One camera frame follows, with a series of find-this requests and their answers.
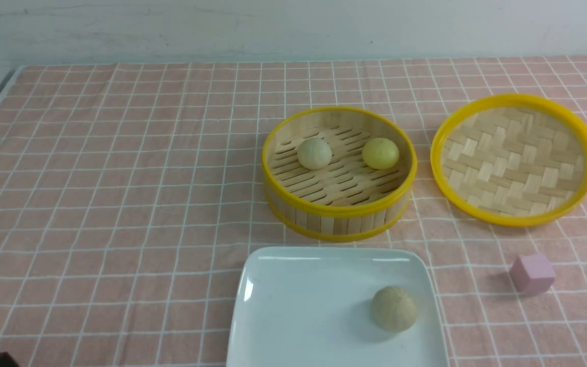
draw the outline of square plate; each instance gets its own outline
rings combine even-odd
[[[405,288],[418,318],[399,334],[371,321],[370,300]],[[393,249],[272,247],[249,256],[237,291],[227,367],[447,367],[427,268]]]

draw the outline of dark object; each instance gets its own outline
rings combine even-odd
[[[6,352],[0,353],[0,367],[19,367],[17,362]]]

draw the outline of pink checkered tablecloth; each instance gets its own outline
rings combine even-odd
[[[388,233],[430,269],[451,364],[587,367],[587,200],[540,228],[471,219],[435,186],[439,125],[520,92],[587,121],[587,57],[26,67],[0,98],[0,351],[21,365],[224,365],[243,262],[319,244],[270,213],[257,164],[285,116],[328,104],[413,140],[413,202]],[[549,293],[519,297],[517,255]]]

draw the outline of white wall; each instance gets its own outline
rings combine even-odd
[[[0,65],[587,54],[587,0],[0,0]]]

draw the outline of pink cube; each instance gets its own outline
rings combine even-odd
[[[518,256],[511,267],[510,274],[515,288],[525,295],[547,292],[556,278],[552,264],[542,253]]]

